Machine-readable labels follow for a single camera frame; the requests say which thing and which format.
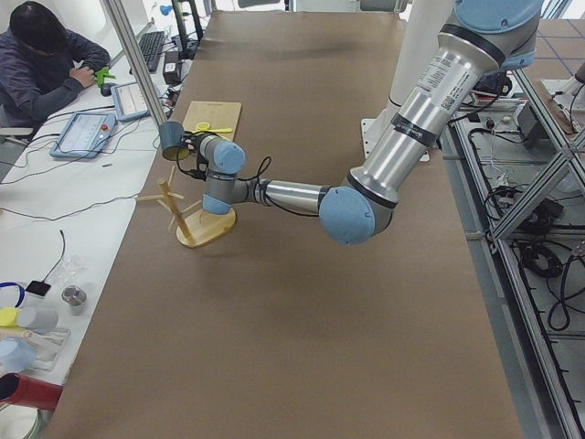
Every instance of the red cylinder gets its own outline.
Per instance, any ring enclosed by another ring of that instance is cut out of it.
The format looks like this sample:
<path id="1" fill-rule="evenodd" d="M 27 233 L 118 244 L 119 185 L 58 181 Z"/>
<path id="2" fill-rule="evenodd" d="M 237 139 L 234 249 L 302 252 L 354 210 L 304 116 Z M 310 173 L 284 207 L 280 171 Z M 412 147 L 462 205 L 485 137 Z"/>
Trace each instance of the red cylinder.
<path id="1" fill-rule="evenodd" d="M 19 373 L 0 378 L 0 404 L 24 405 L 55 411 L 63 387 Z"/>

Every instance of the person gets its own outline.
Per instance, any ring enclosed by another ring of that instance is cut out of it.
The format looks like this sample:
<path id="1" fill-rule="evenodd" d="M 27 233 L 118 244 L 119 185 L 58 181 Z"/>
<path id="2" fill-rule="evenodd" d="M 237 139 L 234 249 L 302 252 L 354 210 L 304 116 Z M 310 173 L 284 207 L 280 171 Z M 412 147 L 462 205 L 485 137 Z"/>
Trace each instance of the person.
<path id="1" fill-rule="evenodd" d="M 94 72 L 110 55 L 28 1 L 12 12 L 0 35 L 0 59 L 0 103 L 9 126 L 36 130 L 95 82 Z"/>

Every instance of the yellow cap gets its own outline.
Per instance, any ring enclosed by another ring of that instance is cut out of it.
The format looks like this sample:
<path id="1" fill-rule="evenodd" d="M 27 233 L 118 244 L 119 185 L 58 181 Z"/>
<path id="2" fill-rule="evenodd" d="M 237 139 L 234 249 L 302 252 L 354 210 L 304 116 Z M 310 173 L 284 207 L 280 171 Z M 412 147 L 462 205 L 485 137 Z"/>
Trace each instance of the yellow cap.
<path id="1" fill-rule="evenodd" d="M 17 327 L 18 308 L 0 308 L 0 327 Z"/>

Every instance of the green object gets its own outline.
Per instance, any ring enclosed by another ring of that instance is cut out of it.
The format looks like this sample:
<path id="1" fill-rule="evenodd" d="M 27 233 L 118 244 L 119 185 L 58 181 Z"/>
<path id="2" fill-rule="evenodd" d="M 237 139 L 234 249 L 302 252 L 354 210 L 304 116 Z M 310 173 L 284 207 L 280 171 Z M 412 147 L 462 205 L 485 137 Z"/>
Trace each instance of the green object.
<path id="1" fill-rule="evenodd" d="M 105 83 L 106 78 L 113 78 L 113 79 L 116 78 L 116 75 L 110 74 L 110 68 L 108 66 L 102 67 L 101 69 L 96 71 L 93 75 L 95 76 L 95 80 L 97 81 L 98 87 L 100 87 L 100 88 Z"/>

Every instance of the mouse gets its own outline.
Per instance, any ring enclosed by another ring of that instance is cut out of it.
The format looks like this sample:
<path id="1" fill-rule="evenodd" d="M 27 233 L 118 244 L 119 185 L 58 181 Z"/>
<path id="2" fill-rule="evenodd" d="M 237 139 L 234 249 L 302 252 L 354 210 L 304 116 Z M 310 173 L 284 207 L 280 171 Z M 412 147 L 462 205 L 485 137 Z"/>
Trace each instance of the mouse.
<path id="1" fill-rule="evenodd" d="M 106 97 L 112 96 L 112 87 L 114 85 L 118 85 L 118 84 L 115 84 L 113 82 L 108 82 L 107 84 L 103 84 L 100 88 L 101 96 L 106 96 Z"/>

